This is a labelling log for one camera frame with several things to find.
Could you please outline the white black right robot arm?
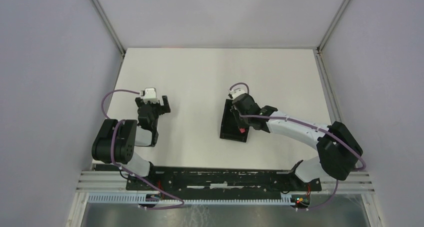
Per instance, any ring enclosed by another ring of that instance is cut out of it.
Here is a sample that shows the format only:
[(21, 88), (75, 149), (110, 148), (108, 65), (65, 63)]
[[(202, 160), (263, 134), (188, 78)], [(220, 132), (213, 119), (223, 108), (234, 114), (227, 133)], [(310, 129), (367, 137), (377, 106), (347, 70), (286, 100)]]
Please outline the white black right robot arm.
[(309, 182), (322, 177), (344, 181), (352, 171), (366, 168), (362, 148), (343, 123), (317, 124), (291, 117), (269, 105), (260, 107), (240, 88), (229, 91), (228, 96), (239, 129), (283, 135), (317, 151), (316, 157), (300, 160), (292, 168), (294, 174), (289, 176), (288, 183), (293, 190), (302, 191)]

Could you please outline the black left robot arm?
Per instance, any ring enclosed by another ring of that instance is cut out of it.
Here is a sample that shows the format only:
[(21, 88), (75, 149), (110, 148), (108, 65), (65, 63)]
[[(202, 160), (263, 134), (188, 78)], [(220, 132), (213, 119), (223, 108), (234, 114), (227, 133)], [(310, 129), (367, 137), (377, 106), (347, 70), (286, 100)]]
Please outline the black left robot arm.
[(92, 158), (105, 164), (113, 164), (138, 177), (138, 184), (145, 191), (153, 190), (157, 177), (150, 173), (153, 164), (135, 153), (136, 147), (155, 147), (158, 141), (159, 116), (171, 112), (166, 95), (161, 99), (135, 99), (137, 119), (127, 119), (118, 124), (117, 119), (105, 119), (91, 149)]

